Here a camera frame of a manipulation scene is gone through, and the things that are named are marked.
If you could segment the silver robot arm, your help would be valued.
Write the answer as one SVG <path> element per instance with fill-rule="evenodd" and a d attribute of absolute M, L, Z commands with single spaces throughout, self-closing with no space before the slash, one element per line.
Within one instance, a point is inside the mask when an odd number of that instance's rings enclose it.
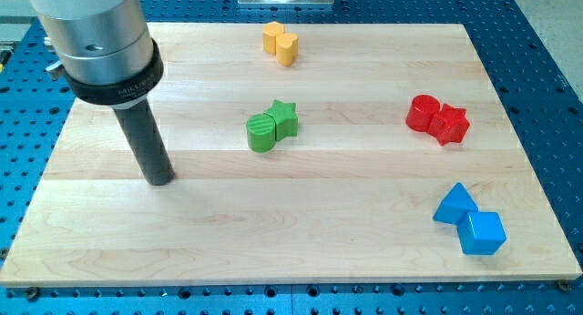
<path fill-rule="evenodd" d="M 49 75 L 74 95 L 111 107 L 145 180 L 162 186 L 174 170 L 148 103 L 164 74 L 139 0 L 29 0 L 58 56 Z"/>

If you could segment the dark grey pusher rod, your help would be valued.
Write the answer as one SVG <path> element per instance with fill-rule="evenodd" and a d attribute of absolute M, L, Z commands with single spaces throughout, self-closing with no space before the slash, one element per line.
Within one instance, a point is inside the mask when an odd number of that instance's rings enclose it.
<path fill-rule="evenodd" d="M 168 184 L 175 173 L 147 99 L 114 113 L 145 180 L 152 186 Z"/>

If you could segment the black collar tool mount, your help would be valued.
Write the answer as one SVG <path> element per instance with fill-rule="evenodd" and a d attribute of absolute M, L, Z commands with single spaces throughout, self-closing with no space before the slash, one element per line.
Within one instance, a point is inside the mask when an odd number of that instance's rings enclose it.
<path fill-rule="evenodd" d="M 63 74 L 74 95 L 93 105 L 118 106 L 136 101 L 153 89 L 164 73 L 159 46 L 154 39 L 153 55 L 149 63 L 133 77 L 109 85 L 88 85 L 74 79 L 68 72 Z"/>

